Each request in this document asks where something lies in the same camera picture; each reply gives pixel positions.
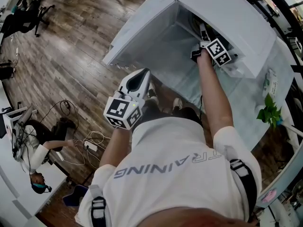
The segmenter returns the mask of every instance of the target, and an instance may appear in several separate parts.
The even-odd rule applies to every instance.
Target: white sleeve
[[[243,140],[234,127],[224,127],[214,135],[214,149],[224,155],[227,160],[239,159],[250,168],[256,181],[259,196],[262,190],[259,163],[253,154],[245,147]]]
[[[116,167],[112,165],[104,165],[98,168],[95,171],[91,185],[98,185],[101,191],[103,191],[105,183],[108,181],[110,176],[115,172],[115,169]],[[84,198],[82,199],[78,210],[78,217],[80,219],[81,224],[84,227],[92,227],[92,221],[90,215],[92,201],[93,201],[93,197],[90,194],[90,191],[88,190]]]
[[[43,162],[44,158],[48,153],[48,149],[45,148],[43,145],[39,145],[38,148],[35,150],[33,156],[30,158],[30,171],[31,174],[35,172]]]

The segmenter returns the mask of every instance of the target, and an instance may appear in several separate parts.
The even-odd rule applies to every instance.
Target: hand
[[[205,63],[212,63],[212,58],[209,55],[208,51],[206,49],[202,49],[201,55],[197,58],[198,66],[201,66]]]
[[[70,147],[78,147],[78,146],[82,146],[83,143],[81,140],[68,140],[67,144]]]

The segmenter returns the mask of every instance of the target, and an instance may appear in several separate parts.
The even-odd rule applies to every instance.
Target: green plant
[[[276,104],[269,94],[265,97],[265,108],[259,111],[257,119],[262,120],[263,123],[269,123],[274,129],[276,128],[276,123],[281,119],[281,110],[278,110]]]

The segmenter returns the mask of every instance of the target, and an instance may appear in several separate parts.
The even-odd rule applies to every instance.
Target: refrigerator door
[[[119,66],[132,64],[165,29],[175,23],[177,13],[178,4],[174,0],[164,0],[115,42],[103,62]]]
[[[244,56],[255,75],[262,69],[276,40],[269,23],[246,0],[176,0],[210,24]]]

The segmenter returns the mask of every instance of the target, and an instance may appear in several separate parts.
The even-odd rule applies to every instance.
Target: white t-shirt
[[[30,135],[26,137],[25,143],[27,147],[25,147],[23,150],[22,159],[20,163],[22,169],[27,174],[33,174],[39,168],[49,150],[43,145],[39,144],[38,139],[34,136],[36,135],[36,131],[33,126],[27,125],[25,127],[25,132]]]
[[[214,149],[205,145],[202,127],[188,119],[168,117],[139,125],[132,152],[117,168],[100,167],[92,180],[107,202],[107,226],[135,227],[149,215],[174,207],[208,208],[244,219],[228,159],[241,159],[250,167],[259,195],[258,162],[233,127],[216,133]],[[92,199],[88,190],[79,208],[85,227],[92,226]]]

